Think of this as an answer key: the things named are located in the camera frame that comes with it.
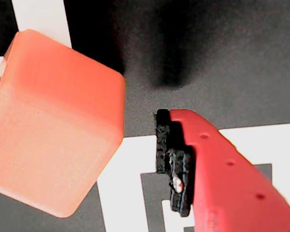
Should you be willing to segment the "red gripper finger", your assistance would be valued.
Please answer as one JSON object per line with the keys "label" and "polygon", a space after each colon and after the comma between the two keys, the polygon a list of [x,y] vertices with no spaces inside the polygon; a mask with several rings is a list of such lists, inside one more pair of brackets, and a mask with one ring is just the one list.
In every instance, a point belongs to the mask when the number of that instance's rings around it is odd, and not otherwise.
{"label": "red gripper finger", "polygon": [[156,172],[195,231],[290,232],[290,205],[215,126],[186,109],[159,109],[155,122]]}

